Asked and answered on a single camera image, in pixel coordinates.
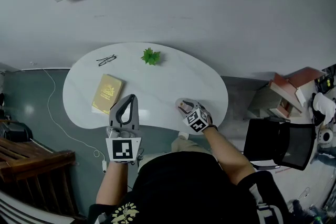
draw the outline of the white round object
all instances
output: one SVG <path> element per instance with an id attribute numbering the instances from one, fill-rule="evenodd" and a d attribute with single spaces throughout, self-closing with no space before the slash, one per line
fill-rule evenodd
<path id="1" fill-rule="evenodd" d="M 143 51 L 152 48 L 161 52 L 156 66 L 145 64 Z M 115 54 L 117 58 L 98 67 L 97 59 Z M 144 42 L 109 45 L 79 59 L 70 69 L 63 88 L 64 108 L 71 121 L 82 128 L 108 125 L 107 114 L 93 113 L 92 101 L 103 74 L 124 81 L 120 98 L 135 94 L 139 103 L 141 125 L 196 133 L 183 123 L 175 108 L 178 98 L 199 101 L 219 126 L 226 114 L 228 95 L 219 74 L 200 60 L 179 50 Z"/>
<path id="2" fill-rule="evenodd" d="M 330 129 L 323 129 L 319 131 L 318 142 L 320 144 L 329 144 L 332 141 L 333 133 Z"/>

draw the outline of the gold book cover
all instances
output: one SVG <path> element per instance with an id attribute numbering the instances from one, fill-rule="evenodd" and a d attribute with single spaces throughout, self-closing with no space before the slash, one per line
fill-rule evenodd
<path id="1" fill-rule="evenodd" d="M 99 111 L 92 109 L 93 112 L 104 112 L 110 114 L 111 107 L 117 102 L 121 91 L 122 81 L 108 74 L 104 74 L 100 80 L 92 106 Z"/>

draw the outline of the black eyeglasses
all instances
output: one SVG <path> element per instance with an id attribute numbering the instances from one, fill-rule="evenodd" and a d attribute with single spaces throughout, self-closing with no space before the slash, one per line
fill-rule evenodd
<path id="1" fill-rule="evenodd" d="M 98 66 L 101 67 L 101 66 L 105 65 L 107 62 L 115 60 L 116 57 L 117 57 L 116 55 L 110 55 L 109 57 L 99 59 L 99 60 L 96 60 L 96 61 L 100 61 Z"/>

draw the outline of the office chair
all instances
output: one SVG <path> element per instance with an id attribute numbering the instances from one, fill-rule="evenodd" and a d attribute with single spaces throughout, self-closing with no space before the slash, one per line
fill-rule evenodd
<path id="1" fill-rule="evenodd" d="M 304 170 L 315 138 L 313 124 L 292 124 L 275 117 L 251 119 L 243 154 L 257 170 L 277 169 L 281 165 Z M 268 160 L 277 165 L 260 166 L 254 163 Z"/>

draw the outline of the shirt sleeve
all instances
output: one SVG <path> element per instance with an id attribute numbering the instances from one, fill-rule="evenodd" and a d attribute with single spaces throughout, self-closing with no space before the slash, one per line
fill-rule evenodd
<path id="1" fill-rule="evenodd" d="M 95 224 L 101 214 L 105 213 L 106 216 L 112 214 L 115 207 L 115 205 L 91 205 L 89 208 L 88 224 Z"/>
<path id="2" fill-rule="evenodd" d="M 253 195 L 262 223 L 288 223 L 289 212 L 285 200 L 268 171 L 259 171 L 242 179 L 238 187 Z"/>

